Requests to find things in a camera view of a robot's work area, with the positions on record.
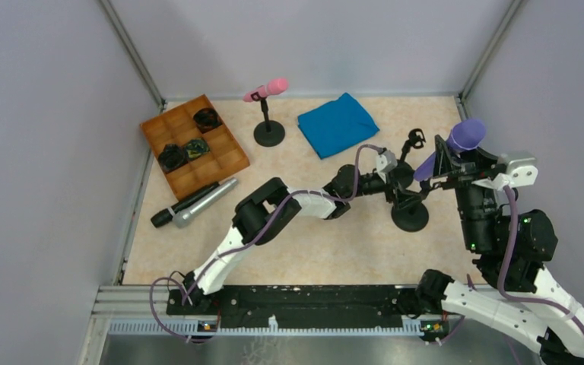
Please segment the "purple microphone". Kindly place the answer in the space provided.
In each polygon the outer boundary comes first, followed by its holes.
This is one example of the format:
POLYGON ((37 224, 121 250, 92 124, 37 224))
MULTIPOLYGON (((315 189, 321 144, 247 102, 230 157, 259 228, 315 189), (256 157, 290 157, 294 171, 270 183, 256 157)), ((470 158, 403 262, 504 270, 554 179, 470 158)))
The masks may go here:
MULTIPOLYGON (((487 134, 485 124, 480 119, 466 119, 454 125, 446 139, 446 144, 456 153, 477 148, 487 134)), ((433 176, 436 152, 434 151, 415 171, 414 180, 422 182, 433 176)))

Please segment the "pink microphone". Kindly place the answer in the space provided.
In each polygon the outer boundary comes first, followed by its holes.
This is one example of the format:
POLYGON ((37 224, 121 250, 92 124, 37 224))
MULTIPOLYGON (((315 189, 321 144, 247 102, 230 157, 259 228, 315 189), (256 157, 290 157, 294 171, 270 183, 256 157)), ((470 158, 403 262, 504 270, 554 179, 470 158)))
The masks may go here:
POLYGON ((270 96, 282 94, 289 88, 286 78, 274 78, 268 83, 258 86, 256 89, 247 92, 243 96, 243 102, 251 103, 266 99, 270 96))

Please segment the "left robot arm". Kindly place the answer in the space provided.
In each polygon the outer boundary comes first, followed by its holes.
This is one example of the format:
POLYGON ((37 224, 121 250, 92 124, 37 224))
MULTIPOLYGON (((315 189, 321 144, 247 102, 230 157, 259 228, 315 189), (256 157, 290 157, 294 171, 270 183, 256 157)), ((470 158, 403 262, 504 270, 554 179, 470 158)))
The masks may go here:
POLYGON ((350 210, 350 200, 384 194, 392 213, 407 213, 427 194, 427 183, 411 191, 414 171, 401 162, 387 173, 373 170, 362 174, 353 164, 342 166, 319 190, 292 189, 274 177, 244 198, 235 208, 227 235, 197 269, 185 275, 179 303, 198 306, 204 297, 218 292, 246 256, 257 246, 272 241, 294 218, 315 217, 330 221, 350 210))

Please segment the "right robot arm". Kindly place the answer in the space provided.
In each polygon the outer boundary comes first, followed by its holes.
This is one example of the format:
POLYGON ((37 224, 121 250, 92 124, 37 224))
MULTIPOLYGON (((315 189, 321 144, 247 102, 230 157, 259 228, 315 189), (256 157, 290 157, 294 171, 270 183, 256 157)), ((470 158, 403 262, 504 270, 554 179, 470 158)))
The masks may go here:
POLYGON ((465 248, 475 254, 475 267, 499 296, 486 297, 429 269, 417 285, 417 300, 425 312, 483 323, 546 364, 584 364, 584 306, 547 267, 558 242, 554 226, 541 210, 519 213, 517 208, 516 190, 537 177, 537 160, 529 152, 457 152, 436 137, 426 186, 455 192, 465 248))

